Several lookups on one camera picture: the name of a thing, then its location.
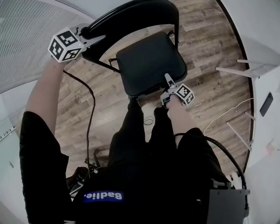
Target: chair seat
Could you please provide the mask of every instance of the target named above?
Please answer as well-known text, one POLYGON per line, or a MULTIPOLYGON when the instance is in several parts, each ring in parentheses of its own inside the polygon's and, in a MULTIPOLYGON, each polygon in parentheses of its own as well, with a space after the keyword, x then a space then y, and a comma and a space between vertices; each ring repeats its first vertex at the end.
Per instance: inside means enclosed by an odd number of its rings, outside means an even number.
POLYGON ((122 82, 130 97, 155 92, 167 85, 165 73, 174 81, 187 75, 186 64, 165 32, 142 39, 116 54, 122 82))

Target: logo on shirt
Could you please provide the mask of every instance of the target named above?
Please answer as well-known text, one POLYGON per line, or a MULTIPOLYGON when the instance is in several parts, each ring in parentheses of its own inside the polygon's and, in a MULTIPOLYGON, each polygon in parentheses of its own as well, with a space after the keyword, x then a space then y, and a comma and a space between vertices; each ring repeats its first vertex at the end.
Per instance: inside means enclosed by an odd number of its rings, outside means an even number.
POLYGON ((121 191, 94 191, 84 194, 83 203, 88 202, 123 202, 123 192, 121 191))

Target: hand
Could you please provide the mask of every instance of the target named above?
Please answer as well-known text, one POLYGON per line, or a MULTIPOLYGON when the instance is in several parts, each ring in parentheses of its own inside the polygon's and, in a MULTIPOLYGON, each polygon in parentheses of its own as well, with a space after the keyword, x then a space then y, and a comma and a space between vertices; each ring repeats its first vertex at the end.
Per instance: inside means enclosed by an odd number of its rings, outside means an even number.
POLYGON ((170 109, 171 107, 177 106, 177 105, 181 105, 182 106, 181 99, 179 98, 179 96, 177 96, 175 94, 172 94, 170 96, 170 101, 166 104, 166 107, 168 109, 170 109))

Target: shirt sleeve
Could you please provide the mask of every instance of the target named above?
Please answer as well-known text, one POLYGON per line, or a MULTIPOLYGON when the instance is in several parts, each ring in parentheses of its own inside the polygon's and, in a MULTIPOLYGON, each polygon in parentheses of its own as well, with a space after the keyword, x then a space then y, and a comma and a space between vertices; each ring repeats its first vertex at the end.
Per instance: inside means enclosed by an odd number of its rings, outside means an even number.
POLYGON ((72 203, 65 175, 68 156, 60 152, 46 123, 33 112, 23 115, 19 156, 29 223, 70 220, 72 203))
POLYGON ((207 179, 215 179, 220 182, 228 182, 221 170, 220 163, 213 152, 213 149, 203 138, 195 136, 203 136, 199 128, 192 128, 180 140, 178 150, 182 152, 183 157, 187 160, 189 173, 207 179))

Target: chair backrest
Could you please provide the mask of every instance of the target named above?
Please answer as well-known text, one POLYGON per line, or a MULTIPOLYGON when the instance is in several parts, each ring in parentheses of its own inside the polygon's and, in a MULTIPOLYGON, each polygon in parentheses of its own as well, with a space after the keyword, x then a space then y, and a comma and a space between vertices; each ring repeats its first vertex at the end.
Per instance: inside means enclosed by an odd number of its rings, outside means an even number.
POLYGON ((81 31, 85 39, 106 35, 93 44, 83 57, 96 62, 116 42, 137 30, 162 24, 175 25, 175 46, 178 48, 179 12, 168 0, 133 0, 108 12, 81 31))

